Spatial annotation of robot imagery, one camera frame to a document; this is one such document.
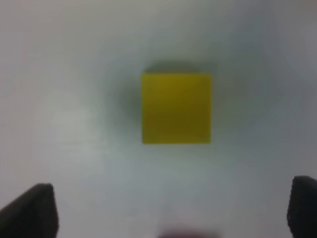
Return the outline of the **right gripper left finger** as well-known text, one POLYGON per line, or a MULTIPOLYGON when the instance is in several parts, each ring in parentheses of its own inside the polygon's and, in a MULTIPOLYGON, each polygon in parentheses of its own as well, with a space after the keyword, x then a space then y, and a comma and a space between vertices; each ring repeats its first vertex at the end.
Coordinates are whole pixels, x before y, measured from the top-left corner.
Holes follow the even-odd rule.
POLYGON ((55 238, 59 217, 51 184, 40 183, 0 210, 2 238, 55 238))

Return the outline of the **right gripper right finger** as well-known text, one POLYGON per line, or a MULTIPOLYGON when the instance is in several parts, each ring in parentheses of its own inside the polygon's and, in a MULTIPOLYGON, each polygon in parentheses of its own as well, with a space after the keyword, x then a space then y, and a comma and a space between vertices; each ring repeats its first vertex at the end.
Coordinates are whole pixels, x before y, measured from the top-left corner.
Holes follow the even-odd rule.
POLYGON ((317 181, 310 176, 293 178, 287 224, 294 238, 317 236, 317 181))

